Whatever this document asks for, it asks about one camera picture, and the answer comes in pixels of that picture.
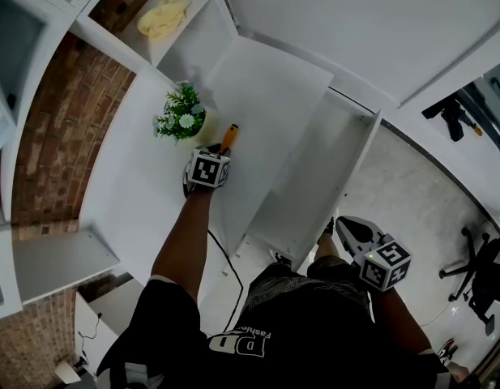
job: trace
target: white wall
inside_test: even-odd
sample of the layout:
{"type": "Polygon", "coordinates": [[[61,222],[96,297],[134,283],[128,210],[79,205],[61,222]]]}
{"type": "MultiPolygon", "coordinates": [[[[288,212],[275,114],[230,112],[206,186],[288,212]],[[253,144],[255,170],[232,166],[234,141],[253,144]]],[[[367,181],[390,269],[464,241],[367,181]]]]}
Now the white wall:
{"type": "Polygon", "coordinates": [[[229,0],[240,25],[318,53],[398,104],[500,20],[500,0],[229,0]]]}

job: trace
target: yellow cloth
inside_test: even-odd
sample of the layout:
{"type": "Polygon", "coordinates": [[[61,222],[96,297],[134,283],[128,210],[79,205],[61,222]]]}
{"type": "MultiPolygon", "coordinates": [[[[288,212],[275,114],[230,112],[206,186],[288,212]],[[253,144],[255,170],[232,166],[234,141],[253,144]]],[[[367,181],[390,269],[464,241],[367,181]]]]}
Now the yellow cloth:
{"type": "Polygon", "coordinates": [[[138,30],[148,36],[150,42],[166,38],[185,19],[185,10],[191,0],[161,0],[138,21],[138,30]]]}

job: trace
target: black t-shirt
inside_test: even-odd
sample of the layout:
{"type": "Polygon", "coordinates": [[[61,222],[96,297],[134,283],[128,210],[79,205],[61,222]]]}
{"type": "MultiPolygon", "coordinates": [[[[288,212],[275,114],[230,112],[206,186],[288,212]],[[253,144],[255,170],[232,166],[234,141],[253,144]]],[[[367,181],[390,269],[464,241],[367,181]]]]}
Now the black t-shirt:
{"type": "Polygon", "coordinates": [[[316,284],[246,307],[232,331],[207,338],[190,295],[150,280],[130,326],[106,354],[98,388],[450,387],[435,354],[396,352],[355,301],[316,284]]]}

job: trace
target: person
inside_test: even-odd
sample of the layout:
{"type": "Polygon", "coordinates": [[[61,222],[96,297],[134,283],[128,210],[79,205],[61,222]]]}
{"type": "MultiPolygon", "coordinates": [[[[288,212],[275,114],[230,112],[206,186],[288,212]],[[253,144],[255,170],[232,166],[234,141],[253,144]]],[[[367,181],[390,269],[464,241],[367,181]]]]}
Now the person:
{"type": "Polygon", "coordinates": [[[97,371],[97,387],[454,387],[394,289],[367,290],[331,239],[307,276],[273,263],[250,285],[231,331],[206,336],[197,298],[214,191],[186,200],[152,267],[129,327],[97,371]]]}

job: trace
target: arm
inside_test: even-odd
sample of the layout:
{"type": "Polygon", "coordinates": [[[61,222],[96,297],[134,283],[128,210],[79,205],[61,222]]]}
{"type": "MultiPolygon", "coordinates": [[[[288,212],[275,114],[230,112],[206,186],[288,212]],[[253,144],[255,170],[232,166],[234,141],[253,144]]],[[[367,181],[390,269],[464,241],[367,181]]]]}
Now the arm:
{"type": "Polygon", "coordinates": [[[370,292],[376,324],[391,338],[401,351],[419,354],[431,348],[428,337],[421,330],[394,289],[385,293],[370,292]]]}
{"type": "Polygon", "coordinates": [[[181,285],[195,301],[207,258],[208,213],[214,190],[196,188],[152,265],[159,275],[181,285]]]}

